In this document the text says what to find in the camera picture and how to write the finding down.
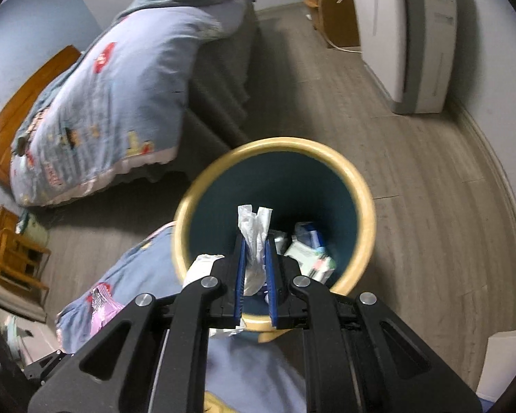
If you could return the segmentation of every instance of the pink package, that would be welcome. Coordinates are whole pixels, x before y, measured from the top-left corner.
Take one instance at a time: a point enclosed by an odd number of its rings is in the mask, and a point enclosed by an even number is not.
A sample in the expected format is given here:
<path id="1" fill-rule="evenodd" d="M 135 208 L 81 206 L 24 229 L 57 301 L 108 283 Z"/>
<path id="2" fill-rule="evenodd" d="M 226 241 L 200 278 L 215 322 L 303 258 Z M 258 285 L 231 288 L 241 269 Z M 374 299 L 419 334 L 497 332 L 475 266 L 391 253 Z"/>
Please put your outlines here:
<path id="1" fill-rule="evenodd" d="M 124 306 L 111 298 L 109 288 L 105 283 L 99 283 L 90 291 L 92 298 L 92 325 L 89 336 L 93 337 L 111 319 L 117 315 Z"/>

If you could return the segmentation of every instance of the silver bolt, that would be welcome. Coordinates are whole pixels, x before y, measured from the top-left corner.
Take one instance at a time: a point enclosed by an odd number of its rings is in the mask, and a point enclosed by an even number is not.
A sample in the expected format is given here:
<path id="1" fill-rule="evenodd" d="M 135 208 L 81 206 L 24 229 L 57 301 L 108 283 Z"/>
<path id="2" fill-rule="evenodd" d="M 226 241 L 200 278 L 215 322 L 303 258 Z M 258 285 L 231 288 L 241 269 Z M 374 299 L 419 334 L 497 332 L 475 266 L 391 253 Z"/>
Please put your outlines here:
<path id="1" fill-rule="evenodd" d="M 299 275 L 293 279 L 293 283 L 296 287 L 308 287 L 310 285 L 310 279 L 307 276 Z"/>
<path id="2" fill-rule="evenodd" d="M 205 276 L 201 280 L 201 286 L 206 288 L 215 287 L 216 284 L 218 284 L 218 278 L 216 278 L 215 276 Z"/>
<path id="3" fill-rule="evenodd" d="M 149 306 L 153 301 L 153 295 L 151 294 L 139 294 L 136 297 L 136 304 L 140 307 Z"/>
<path id="4" fill-rule="evenodd" d="M 371 292 L 363 292 L 363 293 L 359 296 L 359 300 L 360 300 L 364 305 L 372 306 L 373 304 L 375 304 L 375 303 L 376 303 L 376 295 L 375 295 L 375 294 L 372 294 Z"/>

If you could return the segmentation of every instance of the wooden floor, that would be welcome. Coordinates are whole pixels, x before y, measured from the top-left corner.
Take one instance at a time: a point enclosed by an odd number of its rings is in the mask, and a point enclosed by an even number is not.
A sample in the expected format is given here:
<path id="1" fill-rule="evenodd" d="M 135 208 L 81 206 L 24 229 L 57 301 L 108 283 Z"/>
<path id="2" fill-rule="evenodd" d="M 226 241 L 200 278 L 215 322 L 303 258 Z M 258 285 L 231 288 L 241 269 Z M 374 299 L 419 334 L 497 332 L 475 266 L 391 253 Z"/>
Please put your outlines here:
<path id="1" fill-rule="evenodd" d="M 516 329 L 516 225 L 485 155 L 447 113 L 388 111 L 360 56 L 327 50 L 299 6 L 260 18 L 245 129 L 254 139 L 320 141 L 355 164 L 378 221 L 356 293 L 375 292 L 474 388 L 487 337 Z M 169 174 L 47 213 L 47 311 L 54 316 L 170 221 L 187 185 Z"/>

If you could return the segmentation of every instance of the bedspread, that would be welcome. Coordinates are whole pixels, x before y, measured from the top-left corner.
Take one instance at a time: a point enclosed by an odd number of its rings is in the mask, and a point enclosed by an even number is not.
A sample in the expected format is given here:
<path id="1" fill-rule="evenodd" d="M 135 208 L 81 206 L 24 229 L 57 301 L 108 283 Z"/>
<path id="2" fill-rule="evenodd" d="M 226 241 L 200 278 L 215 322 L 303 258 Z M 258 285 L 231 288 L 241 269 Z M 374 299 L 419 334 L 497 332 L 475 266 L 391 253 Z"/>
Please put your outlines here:
<path id="1" fill-rule="evenodd" d="M 135 0 L 31 109 L 12 145 L 16 201 L 83 197 L 117 174 L 176 157 L 197 51 L 233 34 L 246 7 L 247 0 Z"/>

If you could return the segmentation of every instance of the trash can rim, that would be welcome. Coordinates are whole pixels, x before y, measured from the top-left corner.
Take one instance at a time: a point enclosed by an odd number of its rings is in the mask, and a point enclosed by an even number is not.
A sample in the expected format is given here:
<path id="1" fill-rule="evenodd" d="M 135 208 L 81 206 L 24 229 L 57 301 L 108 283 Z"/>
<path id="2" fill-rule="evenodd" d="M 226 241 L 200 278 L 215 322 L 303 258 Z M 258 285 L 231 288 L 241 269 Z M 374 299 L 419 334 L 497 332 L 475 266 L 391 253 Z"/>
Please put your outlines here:
<path id="1" fill-rule="evenodd" d="M 375 205 L 373 196 L 364 178 L 353 164 L 330 147 L 311 140 L 293 137 L 267 138 L 247 143 L 220 157 L 195 179 L 180 201 L 174 220 L 172 262 L 176 275 L 182 283 L 191 265 L 189 248 L 184 246 L 193 213 L 198 201 L 209 186 L 227 169 L 247 158 L 269 152 L 298 152 L 315 158 L 329 166 L 348 188 L 355 202 L 358 221 L 358 236 L 354 252 L 342 276 L 331 288 L 332 292 L 347 295 L 362 277 L 373 253 L 376 235 Z M 271 321 L 266 316 L 243 314 L 246 327 L 251 331 L 272 331 Z"/>

